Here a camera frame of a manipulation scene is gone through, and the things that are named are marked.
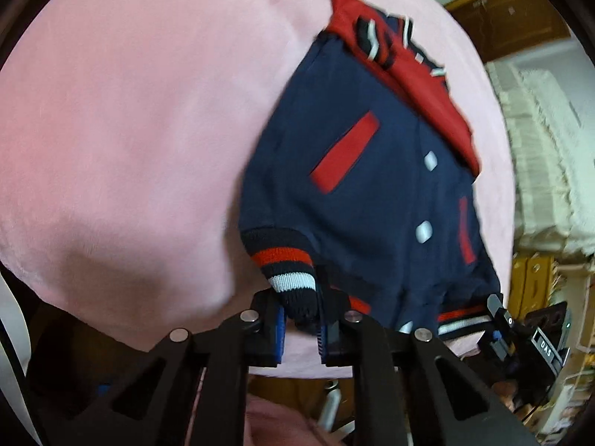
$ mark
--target navy blue jacket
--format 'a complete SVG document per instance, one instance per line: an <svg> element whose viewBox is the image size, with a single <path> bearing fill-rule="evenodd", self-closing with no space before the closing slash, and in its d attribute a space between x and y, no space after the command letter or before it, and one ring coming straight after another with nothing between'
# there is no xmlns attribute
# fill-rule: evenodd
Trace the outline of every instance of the navy blue jacket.
<svg viewBox="0 0 595 446"><path fill-rule="evenodd" d="M363 18L353 28L368 57L379 53L382 21L393 38L405 31L399 45L445 83L411 40L412 22L374 12L372 25ZM248 165L239 227L273 286L273 277L293 272L316 280L316 266L325 267L331 285L384 326L436 331L460 318L459 308L482 316L476 305L500 286L468 160L404 100L343 38L319 35Z"/></svg>

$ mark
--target wooden cabinet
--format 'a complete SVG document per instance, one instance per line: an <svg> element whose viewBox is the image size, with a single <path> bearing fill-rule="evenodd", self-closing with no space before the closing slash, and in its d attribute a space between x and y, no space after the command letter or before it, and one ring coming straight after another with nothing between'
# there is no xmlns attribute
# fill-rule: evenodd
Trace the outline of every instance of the wooden cabinet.
<svg viewBox="0 0 595 446"><path fill-rule="evenodd" d="M455 0L446 9L465 29L483 62L570 36L548 0Z"/></svg>
<svg viewBox="0 0 595 446"><path fill-rule="evenodd" d="M554 283L552 255L515 256L512 261L508 311L522 320L529 312L547 306Z"/></svg>

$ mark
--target black metal bracket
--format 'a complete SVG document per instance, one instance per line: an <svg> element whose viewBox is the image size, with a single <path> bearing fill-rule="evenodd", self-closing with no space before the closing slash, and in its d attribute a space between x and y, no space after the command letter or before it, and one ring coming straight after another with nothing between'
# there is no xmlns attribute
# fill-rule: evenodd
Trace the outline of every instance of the black metal bracket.
<svg viewBox="0 0 595 446"><path fill-rule="evenodd" d="M551 396L551 386L566 362L570 328L566 302L532 311L523 323L514 320L495 295L488 299L488 310L495 329L481 338L480 349L517 381L516 403L539 405Z"/></svg>
<svg viewBox="0 0 595 446"><path fill-rule="evenodd" d="M416 446L537 444L429 330L385 329L351 310L338 290L321 298L321 360L353 368L357 446L408 444L405 411ZM217 329L174 330L73 420L50 424L41 415L44 446L242 445L248 367L279 364L284 324L283 308L267 290Z"/></svg>

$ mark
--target jacket pocket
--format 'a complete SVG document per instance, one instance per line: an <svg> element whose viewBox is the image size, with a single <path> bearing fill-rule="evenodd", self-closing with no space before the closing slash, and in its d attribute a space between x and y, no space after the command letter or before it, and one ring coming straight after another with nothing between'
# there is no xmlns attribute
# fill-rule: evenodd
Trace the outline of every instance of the jacket pocket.
<svg viewBox="0 0 595 446"><path fill-rule="evenodd" d="M322 193L328 194L338 186L379 128L378 119L368 111L328 150L310 173Z"/></svg>

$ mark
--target white snap button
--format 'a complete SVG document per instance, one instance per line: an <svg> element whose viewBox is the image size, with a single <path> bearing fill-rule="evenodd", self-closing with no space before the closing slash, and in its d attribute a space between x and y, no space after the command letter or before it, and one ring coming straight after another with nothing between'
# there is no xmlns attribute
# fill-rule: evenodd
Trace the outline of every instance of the white snap button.
<svg viewBox="0 0 595 446"><path fill-rule="evenodd" d="M428 168L428 171L433 171L434 168L438 165L438 158L432 151L430 151L425 155L424 163L425 167Z"/></svg>
<svg viewBox="0 0 595 446"><path fill-rule="evenodd" d="M411 333L411 329L413 328L413 322L408 321L404 326L399 329L401 333Z"/></svg>
<svg viewBox="0 0 595 446"><path fill-rule="evenodd" d="M420 243L425 243L432 236L432 225L429 221L424 221L415 229L415 238Z"/></svg>

